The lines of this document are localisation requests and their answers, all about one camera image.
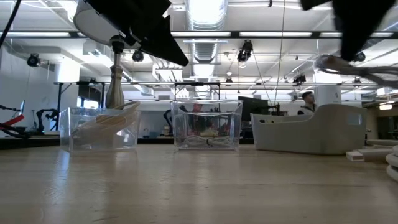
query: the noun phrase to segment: transparent storage box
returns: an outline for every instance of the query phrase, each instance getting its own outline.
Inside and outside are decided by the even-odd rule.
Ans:
[[[137,146],[139,111],[68,108],[60,113],[62,149],[114,151]]]
[[[177,100],[171,104],[177,149],[239,149],[242,101]]]

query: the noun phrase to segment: person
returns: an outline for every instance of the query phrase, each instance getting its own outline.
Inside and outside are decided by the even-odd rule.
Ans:
[[[342,34],[340,57],[351,62],[396,0],[300,0],[300,3],[303,10],[307,11],[330,1],[335,13],[335,27]],[[330,63],[335,61],[333,57],[330,60]]]
[[[297,115],[313,115],[315,110],[317,110],[317,105],[311,91],[303,93],[303,100],[305,105],[300,108]]]

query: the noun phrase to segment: wooden table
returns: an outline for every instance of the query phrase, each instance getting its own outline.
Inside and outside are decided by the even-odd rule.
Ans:
[[[386,164],[255,151],[0,151],[0,223],[398,223]]]

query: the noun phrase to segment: ceiling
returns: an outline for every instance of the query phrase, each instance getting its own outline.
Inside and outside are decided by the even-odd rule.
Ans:
[[[333,31],[333,11],[329,5],[323,5],[324,10],[312,10],[304,12],[300,10],[299,0],[274,0],[272,7],[267,7],[268,1],[258,0],[230,0],[224,25],[224,30],[250,30],[250,31]],[[186,30],[184,0],[171,0],[173,7],[169,9],[172,18],[172,30]],[[14,20],[13,31],[73,31],[76,30],[73,23],[68,20],[68,13],[59,9],[61,5],[57,1],[22,1],[19,12]],[[14,1],[0,0],[0,28],[3,29],[10,16]],[[398,9],[392,9],[385,18],[379,30],[384,30],[398,22]],[[56,47],[60,53],[40,55],[51,63],[59,63],[63,53],[77,58],[83,66],[81,75],[94,76],[96,78],[109,78],[110,70],[103,63],[97,61],[92,55],[83,54],[83,44],[87,39],[14,39],[12,46],[20,56],[29,53],[21,49],[28,47]],[[254,52],[245,68],[238,69],[236,52],[242,46],[244,39],[226,39],[226,43],[220,44],[218,51],[218,64],[215,66],[214,78],[224,82],[227,72],[232,72],[234,82],[259,82],[261,78],[269,82],[292,81],[297,72],[291,72],[299,65],[312,60],[319,54],[330,54],[338,51],[338,39],[253,39]],[[181,49],[188,55],[190,48],[183,43],[183,39],[177,39]],[[383,40],[364,51],[366,61],[359,66],[395,65],[398,63],[398,40]],[[131,54],[126,53],[122,57],[125,69],[135,80],[144,82],[156,81],[152,76],[153,63],[149,58],[144,62],[134,63]],[[312,82],[313,70],[306,69],[307,81]],[[192,66],[183,69],[183,78],[192,76]],[[343,81],[350,82],[353,77],[343,76]]]

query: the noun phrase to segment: desk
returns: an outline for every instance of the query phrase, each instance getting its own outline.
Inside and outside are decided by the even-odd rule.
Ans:
[[[397,223],[386,164],[264,152],[0,151],[0,223]]]

